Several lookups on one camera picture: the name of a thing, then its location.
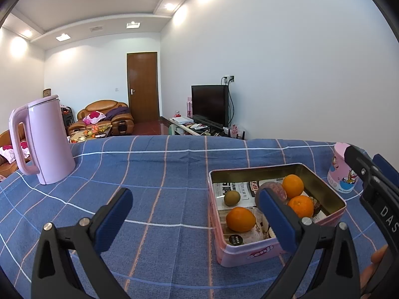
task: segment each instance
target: human hand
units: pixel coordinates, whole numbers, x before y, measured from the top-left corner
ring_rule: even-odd
[[[381,262],[382,258],[384,257],[387,248],[388,245],[384,245],[372,255],[371,257],[372,264],[366,267],[362,272],[362,274],[360,275],[360,289],[362,289],[373,276],[374,272],[378,268],[378,264]],[[370,294],[364,295],[361,297],[361,299],[367,299],[369,296]]]

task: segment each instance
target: pitcher handle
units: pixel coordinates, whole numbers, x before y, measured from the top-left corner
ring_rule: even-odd
[[[27,143],[29,147],[29,152],[32,159],[32,165],[27,166],[25,163],[25,158],[23,157],[21,148],[21,139],[19,138],[18,125],[23,123],[23,129],[25,130],[25,135],[27,137]],[[18,168],[22,173],[26,175],[38,174],[40,173],[39,165],[36,158],[36,153],[32,144],[32,133],[29,124],[29,110],[27,106],[17,108],[12,111],[9,117],[9,135],[11,137],[12,147],[14,149],[15,159],[17,160]]]

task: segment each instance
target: television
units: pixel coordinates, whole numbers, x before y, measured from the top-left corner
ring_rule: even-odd
[[[229,124],[229,87],[192,85],[193,120],[219,129]]]

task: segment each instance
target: black round sticker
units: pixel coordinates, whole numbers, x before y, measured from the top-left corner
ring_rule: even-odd
[[[230,244],[233,246],[244,244],[243,238],[240,235],[231,235],[229,237]]]

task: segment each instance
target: wooden door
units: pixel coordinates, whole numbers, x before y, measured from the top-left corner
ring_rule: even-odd
[[[129,107],[135,123],[159,119],[158,53],[127,54]]]

